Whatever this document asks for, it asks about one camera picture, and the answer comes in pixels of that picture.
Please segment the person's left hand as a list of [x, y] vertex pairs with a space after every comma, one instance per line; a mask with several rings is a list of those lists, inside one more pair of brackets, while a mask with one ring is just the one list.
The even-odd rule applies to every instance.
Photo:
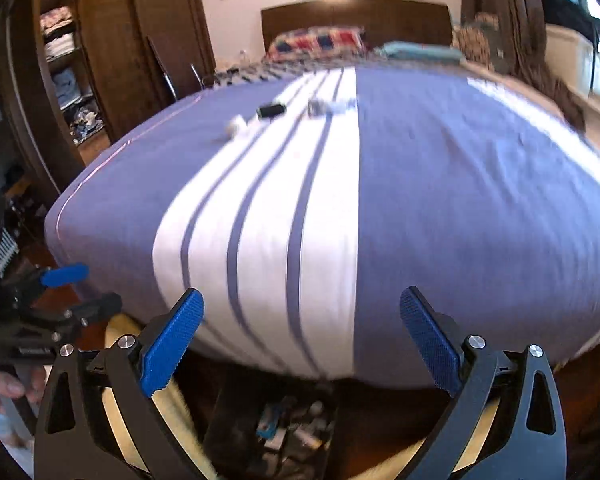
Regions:
[[17, 400], [25, 396], [29, 402], [38, 403], [46, 383], [46, 370], [44, 367], [35, 367], [31, 370], [30, 384], [25, 386], [19, 379], [11, 374], [0, 371], [0, 413], [4, 413], [1, 397]]

